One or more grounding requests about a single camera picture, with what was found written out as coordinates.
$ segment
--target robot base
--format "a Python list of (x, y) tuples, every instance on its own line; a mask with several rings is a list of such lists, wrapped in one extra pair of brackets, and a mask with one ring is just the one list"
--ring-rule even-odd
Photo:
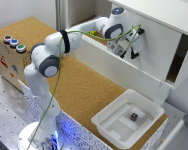
[[(18, 137), (18, 150), (27, 150), (30, 144), (28, 137), (31, 135), (31, 133), (34, 131), (37, 125), (38, 125), (38, 122), (29, 124), (20, 132), (19, 137)], [(59, 143), (58, 149), (62, 147), (63, 142), (64, 142), (64, 139), (60, 137), (58, 139), (58, 143)], [(41, 146), (38, 148), (34, 148), (33, 146), (30, 146), (28, 150), (43, 150), (43, 148)]]

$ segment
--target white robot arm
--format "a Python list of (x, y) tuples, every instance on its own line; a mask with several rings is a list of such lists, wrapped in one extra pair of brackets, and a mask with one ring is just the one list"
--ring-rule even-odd
[[(69, 31), (98, 31), (106, 39), (115, 38), (132, 28), (127, 12), (123, 8), (115, 8), (112, 10), (110, 18), (100, 17), (94, 20), (79, 24), (70, 29)], [(133, 29), (130, 33), (126, 34), (126, 38), (131, 41), (136, 34), (132, 44), (137, 51), (141, 50), (142, 45), (139, 40), (139, 35)], [(67, 35), (68, 39), (62, 40), (61, 53), (68, 53), (79, 48), (81, 45), (82, 33), (73, 32)], [(25, 79), (27, 84), (35, 97), (39, 97), (38, 105), (44, 115), (47, 109), (51, 93), (49, 92), (49, 85), (46, 77), (52, 77), (57, 74), (59, 70), (59, 44), (62, 34), (60, 32), (54, 33), (45, 39), (44, 43), (38, 43), (33, 46), (31, 60), (32, 63), (28, 65), (25, 70)], [(43, 149), (41, 143), (50, 138), (51, 135), (57, 130), (56, 116), (60, 113), (61, 108), (54, 98), (49, 110), (47, 111), (34, 139), (32, 146), (36, 149)], [(35, 130), (32, 132), (29, 139), (33, 138)]]

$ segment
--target green cable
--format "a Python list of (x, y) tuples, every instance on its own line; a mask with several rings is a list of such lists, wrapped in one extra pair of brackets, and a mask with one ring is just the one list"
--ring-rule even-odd
[[(131, 28), (130, 30), (128, 30), (127, 32), (123, 33), (122, 35), (120, 35), (120, 36), (118, 36), (118, 37), (115, 37), (115, 38), (112, 38), (112, 39), (100, 38), (100, 37), (98, 37), (98, 36), (91, 35), (91, 34), (89, 34), (89, 33), (87, 33), (87, 32), (83, 32), (83, 31), (69, 31), (68, 34), (74, 33), (74, 32), (76, 32), (76, 33), (79, 32), (79, 33), (83, 33), (83, 34), (90, 35), (90, 36), (95, 37), (95, 38), (100, 39), (100, 40), (111, 41), (111, 40), (115, 40), (115, 39), (121, 38), (121, 37), (124, 36), (125, 34), (128, 34), (129, 32), (131, 32), (131, 31), (132, 31), (134, 28), (136, 28), (136, 27), (138, 27), (138, 29), (137, 29), (137, 31), (136, 31), (136, 33), (137, 33), (137, 32), (140, 30), (140, 26), (141, 26), (141, 25), (138, 24), (138, 25), (132, 27), (132, 28)], [(130, 43), (129, 43), (129, 45), (128, 45), (128, 47), (127, 47), (127, 49), (126, 49), (125, 51), (127, 51), (127, 50), (129, 49), (129, 47), (131, 46), (131, 44), (132, 44), (132, 42), (133, 42), (133, 40), (134, 40), (134, 38), (135, 38), (135, 36), (136, 36), (136, 33), (134, 34), (134, 37), (133, 37), (132, 40), (130, 41)], [(52, 94), (50, 103), (49, 103), (49, 105), (48, 105), (48, 107), (47, 107), (47, 109), (46, 109), (46, 111), (45, 111), (43, 117), (41, 118), (41, 121), (39, 122), (38, 127), (36, 128), (36, 131), (35, 131), (35, 133), (34, 133), (32, 139), (31, 139), (31, 141), (30, 141), (30, 144), (29, 144), (27, 150), (30, 148), (30, 146), (31, 146), (31, 144), (32, 144), (32, 142), (33, 142), (33, 140), (34, 140), (34, 137), (35, 137), (35, 135), (36, 135), (36, 133), (37, 133), (37, 131), (38, 131), (38, 128), (40, 127), (41, 122), (43, 121), (43, 119), (44, 119), (44, 117), (45, 117), (45, 115), (46, 115), (48, 109), (50, 108), (50, 105), (51, 105), (51, 103), (52, 103), (52, 100), (53, 100), (53, 98), (54, 98), (54, 94), (55, 94), (55, 92), (56, 92), (56, 89), (57, 89), (57, 86), (58, 86), (58, 83), (59, 83), (60, 72), (61, 72), (61, 55), (60, 55), (60, 54), (61, 54), (61, 43), (62, 43), (62, 40), (63, 40), (63, 37), (61, 37), (61, 39), (60, 39), (60, 44), (59, 44), (59, 74), (58, 74), (58, 79), (57, 79), (57, 82), (56, 82), (56, 85), (55, 85), (55, 88), (54, 88), (54, 91), (53, 91), (53, 94)]]

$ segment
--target brown cork board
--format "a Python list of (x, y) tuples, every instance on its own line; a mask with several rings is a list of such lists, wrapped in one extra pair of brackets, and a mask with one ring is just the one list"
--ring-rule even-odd
[(50, 26), (34, 17), (29, 17), (0, 28), (0, 41), (3, 42), (4, 36), (11, 35), (14, 39), (18, 39), (20, 44), (24, 44), (27, 51), (30, 51), (34, 44), (44, 42), (48, 35), (55, 32), (57, 31)]
[[(30, 50), (34, 44), (44, 42), (46, 36), (54, 32), (56, 30), (30, 17), (1, 28), (0, 40), (3, 41), (3, 37), (10, 34)], [(98, 133), (96, 126), (91, 123), (91, 118), (125, 92), (125, 89), (71, 56), (63, 58), (61, 63), (60, 82), (55, 93), (55, 98), (61, 108), (89, 131), (117, 150), (116, 147)], [(51, 93), (55, 87), (57, 76), (48, 78)], [(163, 115), (131, 150), (139, 150), (166, 119), (167, 115)]]

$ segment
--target black strap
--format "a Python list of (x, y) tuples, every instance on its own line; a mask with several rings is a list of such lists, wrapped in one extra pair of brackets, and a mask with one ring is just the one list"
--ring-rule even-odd
[(70, 42), (69, 42), (69, 39), (68, 39), (68, 34), (65, 30), (61, 30), (59, 32), (63, 36), (63, 40), (64, 40), (64, 43), (65, 43), (65, 53), (69, 53), (70, 52)]

